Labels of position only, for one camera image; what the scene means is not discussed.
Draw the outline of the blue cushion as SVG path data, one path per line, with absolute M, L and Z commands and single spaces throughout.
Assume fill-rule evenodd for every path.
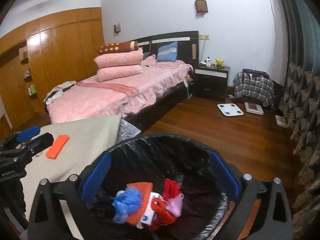
M 178 55 L 178 42 L 161 46 L 158 49 L 156 60 L 157 62 L 175 62 Z

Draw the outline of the right wall lamp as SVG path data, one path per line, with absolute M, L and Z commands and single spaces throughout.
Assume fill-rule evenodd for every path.
M 208 13 L 208 5 L 206 0 L 196 0 L 195 8 L 197 14 L 206 14 Z

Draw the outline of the pile of clothes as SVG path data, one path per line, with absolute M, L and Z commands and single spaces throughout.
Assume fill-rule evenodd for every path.
M 65 91 L 69 90 L 72 86 L 76 84 L 76 81 L 66 81 L 58 86 L 54 87 L 44 98 L 44 103 L 46 106 L 49 106 L 53 103 L 56 99 L 61 97 Z

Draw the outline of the wooden wardrobe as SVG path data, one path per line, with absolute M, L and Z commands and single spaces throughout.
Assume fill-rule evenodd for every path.
M 100 7 L 66 10 L 1 37 L 1 100 L 13 128 L 44 114 L 43 100 L 53 87 L 96 73 L 101 19 Z

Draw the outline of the black lined trash bin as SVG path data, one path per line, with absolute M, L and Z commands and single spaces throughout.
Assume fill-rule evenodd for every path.
M 210 147 L 182 135 L 143 134 L 106 150 L 111 167 L 96 197 L 87 204 L 92 217 L 108 233 L 107 239 L 206 239 L 228 208 L 209 164 Z M 180 184 L 184 195 L 182 214 L 175 223 L 155 231 L 113 221 L 112 198 L 129 183 L 153 183 L 163 194 L 164 180 Z

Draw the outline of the wall lamp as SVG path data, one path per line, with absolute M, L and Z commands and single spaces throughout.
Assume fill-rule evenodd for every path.
M 206 14 L 208 13 L 208 5 L 206 0 L 196 0 L 195 8 L 197 14 Z
M 119 24 L 119 23 L 118 23 L 118 24 L 115 24 L 113 27 L 114 27 L 114 33 L 115 33 L 115 34 L 118 34 L 118 33 L 121 32 L 121 27 L 120 27 L 120 24 Z

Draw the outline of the pink face mask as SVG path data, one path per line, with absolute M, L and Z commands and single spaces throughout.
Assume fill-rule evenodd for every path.
M 165 209 L 173 216 L 180 217 L 182 214 L 184 195 L 180 193 L 174 198 L 170 198 L 165 206 Z

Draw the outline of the pink covered bed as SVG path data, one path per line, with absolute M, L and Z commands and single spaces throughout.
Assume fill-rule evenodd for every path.
M 142 73 L 99 82 L 97 76 L 79 81 L 48 107 L 53 124 L 94 116 L 138 114 L 154 105 L 171 88 L 187 79 L 191 64 L 181 60 L 158 62 L 155 55 L 142 62 Z

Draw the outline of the red cloth bag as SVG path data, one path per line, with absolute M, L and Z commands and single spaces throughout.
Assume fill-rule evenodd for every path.
M 164 180 L 164 190 L 162 197 L 164 200 L 168 201 L 172 198 L 175 198 L 181 194 L 180 184 L 174 180 L 166 178 Z

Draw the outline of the white bottle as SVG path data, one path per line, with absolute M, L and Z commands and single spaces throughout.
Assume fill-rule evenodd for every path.
M 210 57 L 207 57 L 207 58 L 206 58 L 206 66 L 207 66 L 207 67 L 211 67 L 211 65 L 212 65 L 212 64 L 211 64 L 211 59 L 210 59 Z

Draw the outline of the red plastic bag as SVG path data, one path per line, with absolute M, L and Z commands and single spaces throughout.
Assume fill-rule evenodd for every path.
M 166 210 L 167 202 L 160 198 L 152 198 L 151 208 L 156 214 L 156 218 L 149 226 L 150 231 L 155 231 L 161 226 L 170 225 L 176 222 L 177 218 Z

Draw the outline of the wall socket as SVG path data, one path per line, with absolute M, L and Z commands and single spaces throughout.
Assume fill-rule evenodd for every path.
M 209 34 L 199 34 L 199 39 L 200 40 L 209 40 L 210 35 Z

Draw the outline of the blue plastic bag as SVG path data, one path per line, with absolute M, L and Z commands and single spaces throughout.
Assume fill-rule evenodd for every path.
M 116 212 L 113 220 L 116 223 L 126 223 L 129 212 L 133 212 L 134 204 L 136 202 L 135 200 L 133 200 L 134 194 L 135 193 L 132 189 L 127 188 L 125 190 L 120 190 L 117 192 L 112 203 Z

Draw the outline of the patterned curtain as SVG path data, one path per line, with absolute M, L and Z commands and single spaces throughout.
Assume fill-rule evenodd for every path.
M 308 0 L 282 0 L 289 43 L 280 110 L 301 162 L 294 239 L 319 239 L 319 13 Z

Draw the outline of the yellow plush toy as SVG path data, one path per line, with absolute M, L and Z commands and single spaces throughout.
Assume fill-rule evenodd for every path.
M 215 63 L 214 63 L 214 66 L 215 66 L 216 68 L 223 69 L 223 68 L 224 68 L 224 60 L 222 60 L 222 59 L 216 59 L 216 60 L 215 60 Z

